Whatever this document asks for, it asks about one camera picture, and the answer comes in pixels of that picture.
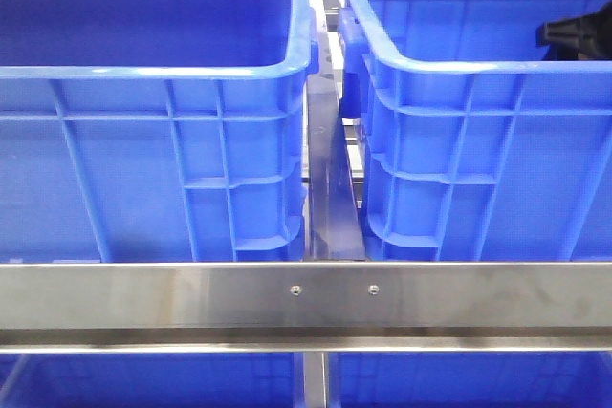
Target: storage rack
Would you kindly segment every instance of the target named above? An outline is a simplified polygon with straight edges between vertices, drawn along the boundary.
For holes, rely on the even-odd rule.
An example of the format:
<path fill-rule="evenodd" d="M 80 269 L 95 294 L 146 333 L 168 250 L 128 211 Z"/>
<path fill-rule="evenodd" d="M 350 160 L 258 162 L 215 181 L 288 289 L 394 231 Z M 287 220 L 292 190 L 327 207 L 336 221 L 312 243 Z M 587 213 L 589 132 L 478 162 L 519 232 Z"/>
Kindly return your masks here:
<path fill-rule="evenodd" d="M 329 352 L 612 350 L 612 263 L 367 260 L 312 2 L 306 260 L 0 266 L 0 353 L 304 352 L 306 405 L 320 408 Z"/>

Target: shelf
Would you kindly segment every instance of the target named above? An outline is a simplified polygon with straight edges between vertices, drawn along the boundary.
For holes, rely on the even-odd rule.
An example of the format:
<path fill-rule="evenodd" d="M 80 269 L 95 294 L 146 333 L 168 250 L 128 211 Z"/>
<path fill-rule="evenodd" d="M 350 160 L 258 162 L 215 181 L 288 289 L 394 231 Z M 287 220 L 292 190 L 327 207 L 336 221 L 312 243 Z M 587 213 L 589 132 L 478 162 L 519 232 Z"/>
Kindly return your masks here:
<path fill-rule="evenodd" d="M 375 263 L 322 0 L 301 263 L 0 266 L 0 352 L 612 350 L 612 263 Z M 325 391 L 309 406 L 324 405 Z"/>

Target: metal rack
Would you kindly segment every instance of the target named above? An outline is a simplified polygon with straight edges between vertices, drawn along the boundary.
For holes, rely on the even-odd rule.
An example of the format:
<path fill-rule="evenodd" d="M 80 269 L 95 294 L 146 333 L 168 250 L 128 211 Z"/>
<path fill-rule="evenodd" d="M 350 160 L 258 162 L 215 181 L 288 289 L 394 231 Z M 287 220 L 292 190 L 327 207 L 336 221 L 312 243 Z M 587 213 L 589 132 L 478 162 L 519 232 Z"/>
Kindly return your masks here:
<path fill-rule="evenodd" d="M 612 350 L 612 263 L 375 263 L 358 223 L 322 0 L 300 263 L 0 266 L 1 353 Z"/>

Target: crate handle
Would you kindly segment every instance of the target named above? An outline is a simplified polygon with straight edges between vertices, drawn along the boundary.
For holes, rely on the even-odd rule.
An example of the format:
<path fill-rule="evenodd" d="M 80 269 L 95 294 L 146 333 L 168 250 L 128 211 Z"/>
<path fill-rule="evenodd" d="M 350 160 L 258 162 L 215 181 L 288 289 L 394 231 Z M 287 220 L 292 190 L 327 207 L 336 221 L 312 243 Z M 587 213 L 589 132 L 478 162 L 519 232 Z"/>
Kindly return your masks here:
<path fill-rule="evenodd" d="M 363 29 L 350 8 L 340 10 L 339 36 L 344 51 L 344 81 L 340 114 L 343 118 L 359 118 L 361 116 L 359 76 L 365 72 L 363 55 L 367 53 L 368 45 Z"/>

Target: blue plastic bin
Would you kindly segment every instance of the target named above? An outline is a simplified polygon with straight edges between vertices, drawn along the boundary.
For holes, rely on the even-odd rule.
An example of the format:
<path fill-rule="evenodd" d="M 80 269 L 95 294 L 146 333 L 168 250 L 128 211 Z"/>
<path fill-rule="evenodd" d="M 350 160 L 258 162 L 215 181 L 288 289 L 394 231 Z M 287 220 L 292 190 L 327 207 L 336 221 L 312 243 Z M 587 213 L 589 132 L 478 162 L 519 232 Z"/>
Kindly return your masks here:
<path fill-rule="evenodd" d="M 612 62 L 544 61 L 609 0 L 348 0 L 346 116 L 375 259 L 612 259 Z"/>
<path fill-rule="evenodd" d="M 604 353 L 340 354 L 337 364 L 339 408 L 604 408 L 612 403 L 612 362 Z"/>
<path fill-rule="evenodd" d="M 0 355 L 0 388 L 4 386 L 18 359 L 17 354 Z"/>
<path fill-rule="evenodd" d="M 26 358 L 0 396 L 3 408 L 303 407 L 298 354 Z"/>
<path fill-rule="evenodd" d="M 308 0 L 0 17 L 0 262 L 301 256 Z"/>

